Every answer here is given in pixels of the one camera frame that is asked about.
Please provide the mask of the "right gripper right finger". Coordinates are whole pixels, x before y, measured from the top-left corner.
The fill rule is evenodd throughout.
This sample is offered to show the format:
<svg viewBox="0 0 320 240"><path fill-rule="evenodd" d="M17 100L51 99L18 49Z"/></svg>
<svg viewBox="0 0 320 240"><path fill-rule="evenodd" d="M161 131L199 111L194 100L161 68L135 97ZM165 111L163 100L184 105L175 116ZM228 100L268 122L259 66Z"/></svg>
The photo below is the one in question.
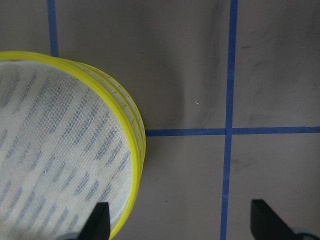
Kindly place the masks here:
<svg viewBox="0 0 320 240"><path fill-rule="evenodd" d="M250 231L255 240L303 240L263 200L250 203Z"/></svg>

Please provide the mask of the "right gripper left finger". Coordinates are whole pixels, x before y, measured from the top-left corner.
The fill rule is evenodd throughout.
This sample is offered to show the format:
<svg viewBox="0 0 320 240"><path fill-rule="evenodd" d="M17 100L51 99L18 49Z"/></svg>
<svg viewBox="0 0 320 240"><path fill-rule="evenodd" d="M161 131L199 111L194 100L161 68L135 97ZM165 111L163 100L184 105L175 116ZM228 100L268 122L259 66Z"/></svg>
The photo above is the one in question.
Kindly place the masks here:
<svg viewBox="0 0 320 240"><path fill-rule="evenodd" d="M108 240L111 235L110 207L98 202L79 233L78 240Z"/></svg>

